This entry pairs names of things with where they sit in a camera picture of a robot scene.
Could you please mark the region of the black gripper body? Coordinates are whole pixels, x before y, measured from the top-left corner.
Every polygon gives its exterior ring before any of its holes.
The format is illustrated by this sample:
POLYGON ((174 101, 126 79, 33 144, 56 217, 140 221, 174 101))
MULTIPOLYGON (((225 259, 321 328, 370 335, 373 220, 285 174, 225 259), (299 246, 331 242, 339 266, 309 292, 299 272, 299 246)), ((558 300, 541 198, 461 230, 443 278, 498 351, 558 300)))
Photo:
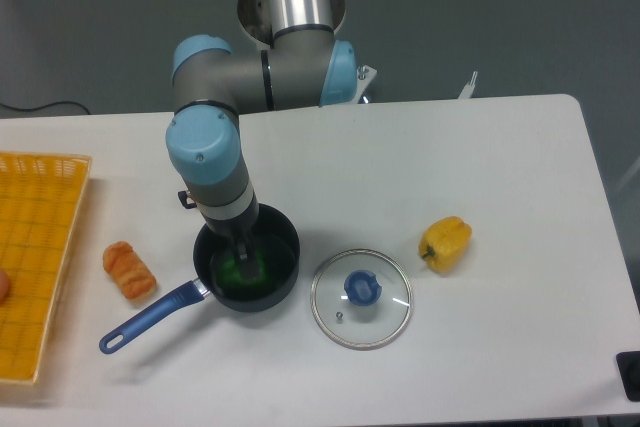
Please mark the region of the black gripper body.
POLYGON ((257 221, 259 206, 257 201, 237 201, 223 206, 201 204, 200 213, 213 234, 234 242, 247 237, 257 221))

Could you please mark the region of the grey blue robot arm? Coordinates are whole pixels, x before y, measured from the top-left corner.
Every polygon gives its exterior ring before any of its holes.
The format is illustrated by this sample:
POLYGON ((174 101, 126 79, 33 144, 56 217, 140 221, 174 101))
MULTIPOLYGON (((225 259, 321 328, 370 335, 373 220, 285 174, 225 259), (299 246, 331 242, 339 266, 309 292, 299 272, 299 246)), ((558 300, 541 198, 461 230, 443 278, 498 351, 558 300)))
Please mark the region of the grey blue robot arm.
POLYGON ((259 206, 243 158, 243 113, 357 99, 351 43, 335 37, 330 0, 266 0, 266 49, 235 54, 219 37, 196 35, 175 49, 175 114, 165 141, 208 227, 246 248, 259 206))

